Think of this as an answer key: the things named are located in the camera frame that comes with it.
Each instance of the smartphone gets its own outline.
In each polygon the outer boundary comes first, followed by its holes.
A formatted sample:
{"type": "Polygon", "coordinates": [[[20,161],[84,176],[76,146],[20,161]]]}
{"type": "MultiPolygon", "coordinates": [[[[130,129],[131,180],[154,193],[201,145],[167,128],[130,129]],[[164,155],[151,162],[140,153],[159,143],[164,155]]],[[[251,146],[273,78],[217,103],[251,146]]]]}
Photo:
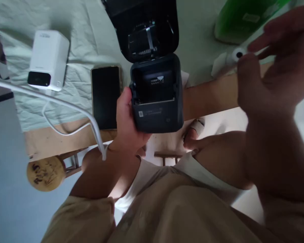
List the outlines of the smartphone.
{"type": "Polygon", "coordinates": [[[100,130],[117,128],[116,108],[121,87],[119,66],[91,69],[93,116],[100,130]]]}

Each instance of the open printer lid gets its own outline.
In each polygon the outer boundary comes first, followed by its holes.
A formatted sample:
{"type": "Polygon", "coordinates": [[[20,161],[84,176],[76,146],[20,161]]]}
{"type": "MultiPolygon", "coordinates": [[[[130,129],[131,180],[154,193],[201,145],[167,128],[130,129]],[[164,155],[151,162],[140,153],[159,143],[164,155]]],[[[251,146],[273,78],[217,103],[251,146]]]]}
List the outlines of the open printer lid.
{"type": "Polygon", "coordinates": [[[173,53],[179,44],[176,0],[102,0],[121,52],[131,63],[173,53]]]}

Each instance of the white power bank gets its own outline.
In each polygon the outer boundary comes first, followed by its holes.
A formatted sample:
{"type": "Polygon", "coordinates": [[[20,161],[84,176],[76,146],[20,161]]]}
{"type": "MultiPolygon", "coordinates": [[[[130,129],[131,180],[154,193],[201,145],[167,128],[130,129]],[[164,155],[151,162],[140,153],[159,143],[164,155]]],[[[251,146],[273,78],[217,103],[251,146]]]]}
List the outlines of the white power bank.
{"type": "Polygon", "coordinates": [[[36,31],[28,84],[39,89],[62,90],[69,46],[69,40],[56,30],[36,31]]]}

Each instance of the wooden table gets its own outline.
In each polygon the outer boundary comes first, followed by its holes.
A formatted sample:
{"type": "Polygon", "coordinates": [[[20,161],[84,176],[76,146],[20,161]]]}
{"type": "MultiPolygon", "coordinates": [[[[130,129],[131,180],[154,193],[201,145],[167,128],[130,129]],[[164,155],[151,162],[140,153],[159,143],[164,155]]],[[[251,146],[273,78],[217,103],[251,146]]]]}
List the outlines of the wooden table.
{"type": "MultiPolygon", "coordinates": [[[[271,66],[261,66],[264,74],[271,66]]],[[[237,107],[237,75],[224,76],[218,80],[190,87],[183,92],[184,120],[195,119],[237,107]]],[[[88,122],[81,119],[55,126],[65,132],[73,131],[88,122]]],[[[113,140],[116,130],[101,131],[104,142],[113,140]]],[[[61,136],[50,127],[25,132],[26,148],[30,161],[64,154],[97,144],[90,126],[72,136],[61,136]]]]}

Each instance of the light green cloth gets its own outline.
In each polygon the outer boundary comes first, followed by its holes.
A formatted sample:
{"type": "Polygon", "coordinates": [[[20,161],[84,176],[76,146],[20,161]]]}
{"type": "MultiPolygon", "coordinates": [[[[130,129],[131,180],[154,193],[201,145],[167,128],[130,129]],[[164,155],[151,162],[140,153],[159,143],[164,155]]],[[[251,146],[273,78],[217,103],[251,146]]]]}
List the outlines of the light green cloth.
{"type": "MultiPolygon", "coordinates": [[[[180,38],[175,53],[181,69],[190,74],[188,86],[212,80],[214,60],[236,47],[216,41],[213,35],[224,3],[225,0],[177,0],[180,38]]],[[[32,89],[27,85],[27,76],[37,29],[59,30],[71,42],[65,84],[55,94],[57,98],[92,112],[90,70],[94,66],[120,65],[123,84],[129,85],[132,64],[121,54],[100,0],[0,0],[0,35],[13,84],[32,89]]],[[[15,102],[23,131],[48,126],[41,114],[44,100],[15,92],[15,102]]],[[[48,106],[47,116],[54,124],[83,118],[81,113],[55,104],[48,106]]]]}

